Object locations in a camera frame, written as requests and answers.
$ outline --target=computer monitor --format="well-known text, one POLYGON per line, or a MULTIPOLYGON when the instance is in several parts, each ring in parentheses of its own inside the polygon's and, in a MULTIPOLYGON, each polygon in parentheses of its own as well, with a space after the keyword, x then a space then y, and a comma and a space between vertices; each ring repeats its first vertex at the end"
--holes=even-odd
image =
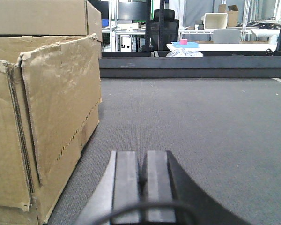
POLYGON ((108 12, 108 1, 97 1, 97 0, 88 0, 90 4, 92 4, 96 9, 98 9, 101 13, 102 20, 109 19, 108 12))
POLYGON ((147 3, 145 2, 119 2, 118 20, 137 20, 147 19, 147 3))

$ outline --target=mesh chair back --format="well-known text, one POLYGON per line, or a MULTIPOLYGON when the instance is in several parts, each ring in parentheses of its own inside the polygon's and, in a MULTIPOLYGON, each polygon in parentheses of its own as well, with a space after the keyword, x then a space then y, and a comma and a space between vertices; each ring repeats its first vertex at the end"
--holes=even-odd
MULTIPOLYGON (((153 50, 158 50, 158 31, 159 31, 159 22, 151 21, 150 25, 151 31, 151 45, 153 50)), ((166 47, 167 43, 178 40, 179 33, 179 20, 170 20, 164 21, 164 30, 163 30, 163 50, 168 50, 166 47)))
MULTIPOLYGON (((172 9, 165 9, 164 10, 164 20, 174 20, 175 19, 175 11, 172 9)), ((159 9, 154 10, 154 17, 153 20, 159 20, 159 9)))

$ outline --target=blue tray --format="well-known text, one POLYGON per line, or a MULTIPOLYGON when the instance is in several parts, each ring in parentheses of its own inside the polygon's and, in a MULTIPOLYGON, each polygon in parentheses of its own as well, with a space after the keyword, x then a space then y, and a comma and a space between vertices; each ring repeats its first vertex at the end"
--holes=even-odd
POLYGON ((199 44, 193 41, 188 41, 187 45, 181 45, 178 41, 172 41, 175 48, 198 48, 199 44))

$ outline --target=gray carpet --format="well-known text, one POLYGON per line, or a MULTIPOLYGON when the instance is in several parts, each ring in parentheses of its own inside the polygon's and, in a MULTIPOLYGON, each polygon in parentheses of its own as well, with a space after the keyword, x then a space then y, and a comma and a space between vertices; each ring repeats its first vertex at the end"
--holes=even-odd
POLYGON ((102 80, 100 124, 49 225, 70 225, 112 150, 171 150, 213 198, 281 225, 281 83, 272 79, 102 80))

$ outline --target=damaged cardboard box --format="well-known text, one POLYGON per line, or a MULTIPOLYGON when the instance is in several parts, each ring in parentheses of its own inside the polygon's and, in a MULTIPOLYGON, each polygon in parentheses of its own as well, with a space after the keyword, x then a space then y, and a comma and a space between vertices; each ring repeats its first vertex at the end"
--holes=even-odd
POLYGON ((48 218, 98 125, 89 37, 0 37, 0 225, 48 218))

